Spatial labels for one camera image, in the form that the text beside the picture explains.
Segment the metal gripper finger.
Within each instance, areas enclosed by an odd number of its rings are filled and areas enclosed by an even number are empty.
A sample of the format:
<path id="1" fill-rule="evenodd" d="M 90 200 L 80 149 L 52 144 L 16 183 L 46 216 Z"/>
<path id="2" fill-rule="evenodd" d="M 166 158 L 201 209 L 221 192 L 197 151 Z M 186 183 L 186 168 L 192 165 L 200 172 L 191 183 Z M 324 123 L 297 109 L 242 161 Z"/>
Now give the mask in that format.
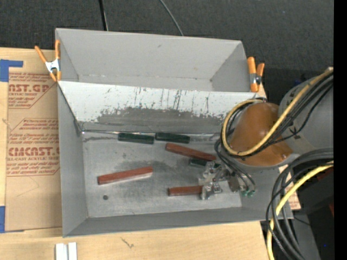
<path id="1" fill-rule="evenodd" d="M 207 185 L 202 187 L 200 198 L 202 200 L 209 199 L 212 195 L 221 193 L 223 190 L 219 185 Z"/>
<path id="2" fill-rule="evenodd" d="M 209 174 L 215 173 L 215 171 L 220 167 L 220 164 L 214 161 L 208 161 L 205 164 L 205 171 L 203 172 L 204 176 L 208 176 Z"/>

